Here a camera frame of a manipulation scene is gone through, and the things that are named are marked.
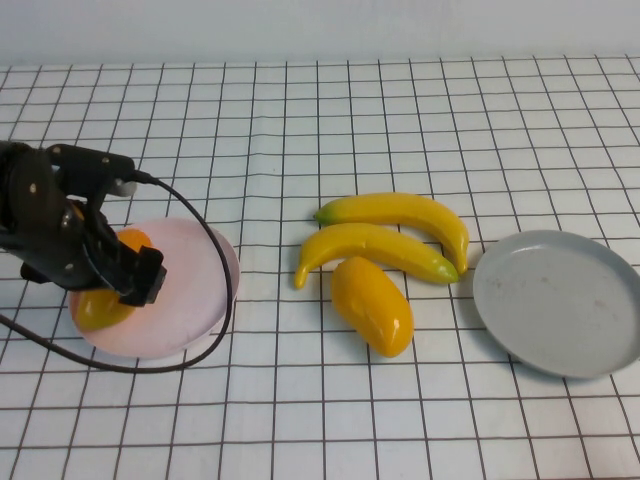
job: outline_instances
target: white grid mat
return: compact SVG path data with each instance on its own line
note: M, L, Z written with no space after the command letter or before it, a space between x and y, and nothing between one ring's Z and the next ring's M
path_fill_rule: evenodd
M0 68L0 138L136 158L243 269L232 331L184 373L88 372L0 329L0 478L640 477L640 366L565 382L513 362L479 323L473 270L451 287L391 272L417 327L393 360L337 318L328 273L291 286L316 208L394 189L461 215L472 264L550 228L640 265L638 72L632 57ZM186 215L152 188L104 212ZM0 254L3 313L113 361L18 265Z

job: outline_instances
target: toy fruit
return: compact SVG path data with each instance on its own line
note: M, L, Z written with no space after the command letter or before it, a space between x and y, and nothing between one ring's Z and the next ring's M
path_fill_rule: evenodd
M458 281L455 267L433 248L380 225L344 223L323 228L300 249L296 288L304 287L307 275L328 261L362 256L434 283Z
M314 217L324 225L362 222L418 228L444 245L460 275L467 271L466 225L449 208L430 198L399 192L356 195L327 203Z
M142 246L151 247L149 237L134 228L117 233L121 242L136 252ZM71 299L72 315L83 331L99 330L125 320L135 307L118 302L118 294L112 290L89 290L74 293Z
M331 301L380 355L399 355L413 338L409 302L382 269L365 258L351 257L336 267Z

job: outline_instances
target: black cable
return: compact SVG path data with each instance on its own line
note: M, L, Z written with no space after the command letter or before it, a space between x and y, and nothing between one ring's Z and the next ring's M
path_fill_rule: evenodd
M224 255L224 251L222 250L222 246L220 245L220 242L218 241L216 236L213 234L213 231L211 230L209 225L207 225L207 222L205 221L205 219L202 218L202 215L200 215L198 211L195 208L193 208L193 206L189 203L189 201L186 198L184 198L179 192L177 192L170 185L167 185L166 183L164 183L162 180L159 180L145 172L136 171L135 176L132 180L138 183L156 185L158 187L165 189L171 195L176 197L187 208L187 210L189 210L189 212L196 218L198 223L202 225L202 228L205 229L205 231L207 232L207 235L211 239L211 242L213 243L213 245L216 247L216 250L218 251L218 255L220 256L220 261L222 263L222 269L224 270L224 278L227 286L227 306L226 306L224 322L222 323L222 329L218 334L218 338L214 340L211 346L209 346L209 348L207 348L204 352L202 352L197 357L194 357L191 360L188 360L186 362L182 362L176 365L169 365L166 367L150 367L150 368L124 367L120 365L111 365L109 363L98 362L96 360L91 360L91 359L82 357L76 353L73 353L70 350L62 348L59 345L56 345L54 342L44 337L41 337L40 335L23 327L22 325L19 325L14 321L9 320L4 315L0 315L0 324L4 325L9 330L13 330L17 334L22 335L27 340L31 340L37 343L38 345L46 348L47 350L57 353L61 357L64 357L68 360L79 363L81 365L85 365L89 368L96 368L96 369L105 370L108 372L130 373L130 374L166 373L166 372L174 372L177 370L184 370L185 368L191 367L196 363L201 362L202 360L207 358L209 355L211 355L211 353L213 353L213 351L218 347L218 345L220 345L220 342L222 342L222 339L227 333L227 329L229 328L229 324L231 323L231 312L233 310L233 287L231 282L231 271L229 270L229 263L227 262L227 258Z

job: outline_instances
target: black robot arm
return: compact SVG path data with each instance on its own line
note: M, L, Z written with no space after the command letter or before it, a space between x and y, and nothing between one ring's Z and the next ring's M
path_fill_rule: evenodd
M121 303L153 303L166 274L162 253L127 247L100 213L108 193L132 193L135 174L122 155L0 142L0 248L24 262L26 280L108 288Z

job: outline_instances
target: banana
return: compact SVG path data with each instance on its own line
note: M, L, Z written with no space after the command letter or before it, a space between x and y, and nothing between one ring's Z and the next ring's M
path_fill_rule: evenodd
M310 271L338 258L360 256L433 283L458 281L455 267L424 243L370 223L331 225L311 235L300 249L294 283L304 287Z
M430 198L410 193L356 195L327 203L314 218L323 225L355 222L417 228L444 245L458 274L467 271L467 226L449 208Z

